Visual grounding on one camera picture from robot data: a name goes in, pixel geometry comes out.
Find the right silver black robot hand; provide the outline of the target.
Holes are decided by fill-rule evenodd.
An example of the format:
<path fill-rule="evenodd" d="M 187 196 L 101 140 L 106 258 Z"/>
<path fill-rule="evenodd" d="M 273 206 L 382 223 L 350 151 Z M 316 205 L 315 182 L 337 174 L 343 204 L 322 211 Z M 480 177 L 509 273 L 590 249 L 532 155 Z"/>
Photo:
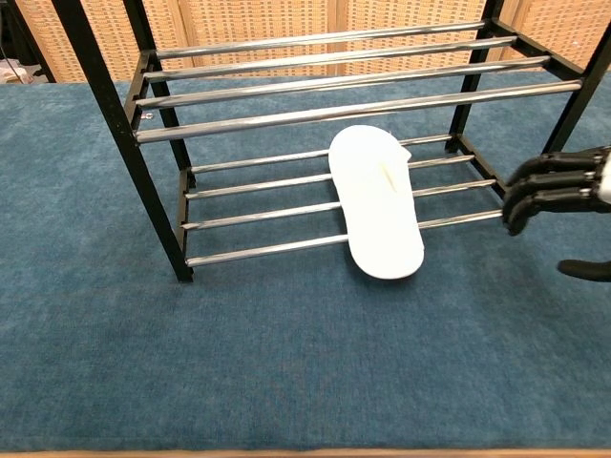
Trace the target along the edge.
<path fill-rule="evenodd" d="M 507 182 L 502 221 L 510 236 L 547 213 L 610 212 L 610 147 L 553 152 L 522 163 Z"/>

